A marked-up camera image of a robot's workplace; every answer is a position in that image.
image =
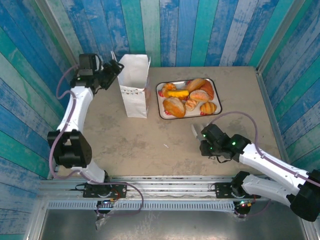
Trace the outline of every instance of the pastry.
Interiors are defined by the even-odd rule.
[[[177,118],[183,118],[186,115],[186,107],[179,98],[169,97],[163,101],[164,109]]]
[[[162,87],[162,95],[163,95],[165,98],[170,98],[170,96],[168,95],[168,91],[169,91],[169,90],[177,90],[176,85],[174,85],[174,84],[171,83],[171,82],[166,83],[165,85],[163,85],[163,87]]]
[[[213,114],[217,110],[217,105],[215,105],[213,102],[206,102],[200,107],[200,111],[205,114]]]
[[[181,100],[185,99],[187,96],[189,96],[188,90],[168,90],[167,94],[170,97],[179,98]]]
[[[210,97],[208,93],[206,93],[204,90],[194,90],[192,93],[190,93],[190,98],[193,100],[196,100],[197,102],[208,102]]]
[[[199,89],[202,85],[206,83],[206,80],[203,78],[196,78],[189,82],[187,86],[184,87],[185,90],[188,90],[189,93],[192,93],[194,90]]]
[[[215,92],[214,92],[214,89],[212,88],[211,83],[208,80],[205,80],[205,84],[202,85],[199,89],[205,91],[209,95],[210,101],[214,99]]]
[[[185,109],[191,112],[196,108],[196,106],[198,105],[198,102],[193,99],[188,99],[184,105],[185,105]]]

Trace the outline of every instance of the tray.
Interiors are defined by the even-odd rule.
[[[204,78],[204,79],[208,80],[212,85],[212,88],[213,88],[213,91],[214,91],[214,98],[210,102],[212,102],[212,103],[214,103],[216,105],[215,112],[212,113],[212,114],[205,114],[205,113],[201,112],[200,111],[200,106],[203,103],[199,103],[193,111],[186,111],[185,116],[183,117],[183,119],[185,119],[185,118],[194,118],[194,117],[203,117],[203,116],[209,116],[209,115],[217,115],[217,114],[221,113],[222,106],[221,106],[221,102],[220,102],[220,99],[219,99],[219,95],[218,95],[215,83],[210,78]],[[156,89],[156,96],[157,96],[157,99],[158,99],[159,115],[160,115],[160,117],[162,119],[165,119],[165,120],[178,119],[178,117],[175,117],[175,116],[171,115],[170,113],[168,113],[167,111],[165,111],[163,102],[164,102],[164,100],[166,98],[162,96],[162,87],[167,83],[173,83],[173,84],[176,85],[177,89],[183,89],[189,83],[189,81],[192,81],[192,80],[193,79],[182,80],[182,81],[167,81],[167,82],[159,83],[156,86],[155,89]]]

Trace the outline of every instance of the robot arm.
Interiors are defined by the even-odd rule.
[[[241,171],[231,182],[232,192],[236,196],[241,197],[243,193],[264,196],[289,206],[296,215],[307,221],[314,222],[317,219],[320,213],[320,188],[298,175],[320,183],[320,171],[313,170],[308,173],[264,151],[261,151],[260,155],[256,145],[249,139],[239,134],[230,138],[215,124],[206,126],[201,134],[203,139],[199,140],[203,156],[223,156],[255,168],[273,179],[266,180]]]
[[[62,122],[56,131],[51,131],[47,135],[47,141],[52,147],[54,140],[67,123],[67,128],[53,152],[56,164],[78,170],[88,179],[99,183],[105,182],[108,175],[92,160],[91,146],[83,136],[85,118],[98,90],[107,90],[123,68],[124,66],[115,60],[102,66],[102,61],[96,54],[80,54],[79,70],[70,82],[71,91],[76,96],[71,119],[67,123],[74,101],[72,95]]]

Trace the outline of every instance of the white paper bag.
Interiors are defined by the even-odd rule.
[[[143,54],[125,54],[119,61],[124,69],[118,75],[118,82],[126,115],[130,118],[147,118],[150,62]]]

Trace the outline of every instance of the table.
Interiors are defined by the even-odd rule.
[[[164,120],[159,116],[156,85],[194,78],[214,81],[222,113],[242,111],[258,125],[259,146],[280,157],[253,67],[154,67],[149,70],[151,99],[147,118],[129,118],[118,81],[94,97],[84,124],[93,159],[111,176],[228,175],[259,172],[235,161],[220,164],[201,156],[191,124],[206,124],[214,116]],[[254,140],[254,126],[245,116],[232,114],[216,124],[230,137]],[[69,170],[60,167],[59,174]]]

